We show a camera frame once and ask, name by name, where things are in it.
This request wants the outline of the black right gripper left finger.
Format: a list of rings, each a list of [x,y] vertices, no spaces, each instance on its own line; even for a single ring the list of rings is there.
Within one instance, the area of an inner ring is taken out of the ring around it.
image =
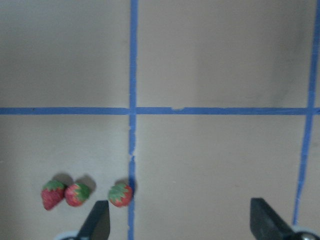
[[[109,202],[97,201],[84,224],[76,235],[76,240],[108,240],[111,232]]]

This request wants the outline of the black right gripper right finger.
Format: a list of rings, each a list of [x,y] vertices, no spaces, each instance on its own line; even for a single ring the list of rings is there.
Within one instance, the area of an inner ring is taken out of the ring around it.
[[[320,235],[305,227],[289,226],[261,197],[250,200],[250,231],[256,240],[318,240]]]

